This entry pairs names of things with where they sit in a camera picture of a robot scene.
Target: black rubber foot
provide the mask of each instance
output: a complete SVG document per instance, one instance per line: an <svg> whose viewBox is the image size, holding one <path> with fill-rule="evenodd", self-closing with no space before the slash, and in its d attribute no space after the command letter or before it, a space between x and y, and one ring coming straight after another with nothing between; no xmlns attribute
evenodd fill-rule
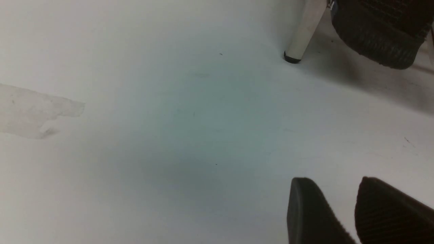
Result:
<svg viewBox="0 0 434 244"><path fill-rule="evenodd" d="M288 62L288 63L298 63L301 61L301 59L294 59L291 58L289 56L286 55L286 52L283 52L283 58Z"/></svg>

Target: stain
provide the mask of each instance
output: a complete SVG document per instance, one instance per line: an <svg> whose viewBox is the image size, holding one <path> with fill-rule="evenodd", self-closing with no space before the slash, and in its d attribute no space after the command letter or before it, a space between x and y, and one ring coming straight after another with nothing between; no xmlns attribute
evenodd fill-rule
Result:
<svg viewBox="0 0 434 244"><path fill-rule="evenodd" d="M412 145L414 148L416 148L416 147L413 145L413 143L411 143L407 138L404 137L404 139L405 139L408 143L410 143L410 145Z"/></svg>
<svg viewBox="0 0 434 244"><path fill-rule="evenodd" d="M197 77L197 78L202 78L202 79L210 77L210 74L208 74L208 73L191 73L191 75L194 77Z"/></svg>
<svg viewBox="0 0 434 244"><path fill-rule="evenodd" d="M293 130L291 130L289 128L283 128L283 131L286 131L286 132L295 132L295 131L293 131Z"/></svg>
<svg viewBox="0 0 434 244"><path fill-rule="evenodd" d="M54 129L41 131L45 122L58 116L78 117L84 107L82 102L0 84L0 132L44 139L58 133Z"/></svg>

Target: chair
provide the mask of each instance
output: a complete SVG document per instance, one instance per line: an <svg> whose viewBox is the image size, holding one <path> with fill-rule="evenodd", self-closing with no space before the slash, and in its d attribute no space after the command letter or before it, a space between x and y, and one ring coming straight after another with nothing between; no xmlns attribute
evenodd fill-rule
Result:
<svg viewBox="0 0 434 244"><path fill-rule="evenodd" d="M286 218L290 244L355 244L311 179L292 180ZM362 244L434 243L434 210L377 178L364 177L355 227Z"/></svg>
<svg viewBox="0 0 434 244"><path fill-rule="evenodd" d="M327 0L306 0L286 61L300 62L326 8ZM332 0L330 9L333 27L347 46L394 69L413 64L434 21L434 0Z"/></svg>

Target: floor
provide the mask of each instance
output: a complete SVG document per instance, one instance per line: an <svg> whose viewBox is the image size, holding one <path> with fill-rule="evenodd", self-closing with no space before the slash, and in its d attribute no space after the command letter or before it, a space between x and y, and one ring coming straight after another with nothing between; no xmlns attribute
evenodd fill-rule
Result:
<svg viewBox="0 0 434 244"><path fill-rule="evenodd" d="M293 177L357 239L364 175L434 207L434 69L349 50L300 0L0 8L0 243L287 243Z"/></svg>

